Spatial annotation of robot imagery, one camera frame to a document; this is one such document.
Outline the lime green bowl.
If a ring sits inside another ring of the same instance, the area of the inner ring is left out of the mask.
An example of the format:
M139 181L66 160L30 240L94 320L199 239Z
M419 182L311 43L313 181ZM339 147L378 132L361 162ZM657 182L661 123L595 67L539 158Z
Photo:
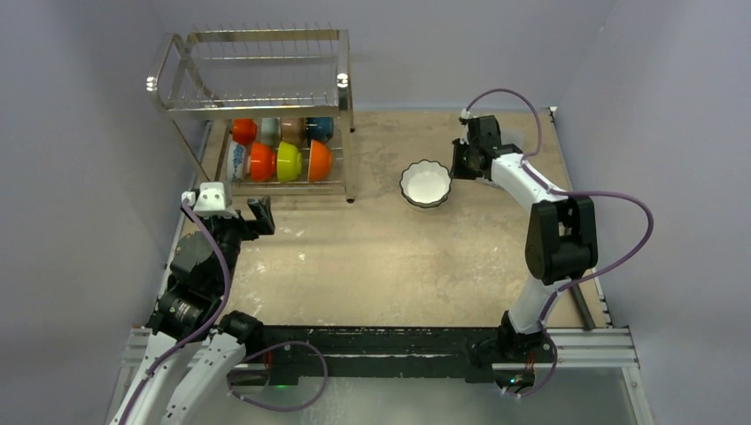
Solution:
M300 176L302 155L297 146L280 142L277 150L276 176L279 182L293 182Z

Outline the white fluted bowl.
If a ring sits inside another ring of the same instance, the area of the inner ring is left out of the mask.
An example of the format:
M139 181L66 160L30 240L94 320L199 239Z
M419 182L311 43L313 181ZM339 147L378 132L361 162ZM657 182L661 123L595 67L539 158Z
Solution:
M425 213L437 210L441 205L445 204L446 201L447 201L447 197L442 197L438 200L435 200L433 202L428 202L428 203L417 202L410 197L405 198L405 202L409 205L411 209L417 212L425 212Z
M442 197L448 199L451 185L449 169L437 161L427 159L411 163L399 179L401 196L423 203L433 202Z

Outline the orange bowl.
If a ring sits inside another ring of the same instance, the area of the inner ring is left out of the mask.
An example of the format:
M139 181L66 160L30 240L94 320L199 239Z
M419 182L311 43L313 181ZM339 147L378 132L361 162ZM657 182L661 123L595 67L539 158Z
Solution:
M318 140L310 142L309 165L307 180L310 182L324 181L332 168L333 156L329 148Z

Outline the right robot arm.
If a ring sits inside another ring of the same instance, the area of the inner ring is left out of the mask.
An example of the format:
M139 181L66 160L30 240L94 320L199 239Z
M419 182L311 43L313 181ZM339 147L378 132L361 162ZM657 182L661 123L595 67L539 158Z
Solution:
M495 117L464 112L460 123L465 135L453 141L450 175L489 182L529 214L524 259L530 278L504 312L497 337L499 353L518 360L543 343L560 289L598 261L594 202L565 194L539 174L518 146L503 142Z

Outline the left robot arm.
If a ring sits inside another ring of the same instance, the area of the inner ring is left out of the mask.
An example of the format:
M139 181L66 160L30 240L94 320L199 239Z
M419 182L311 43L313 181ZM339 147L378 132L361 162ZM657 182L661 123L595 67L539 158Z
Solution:
M182 200L197 231L178 241L166 289L145 325L151 333L143 359L113 424L159 424L174 410L169 404L186 392L190 361L227 305L242 244L275 232L269 197L248 200L250 220L232 207L203 212L205 199L190 191Z

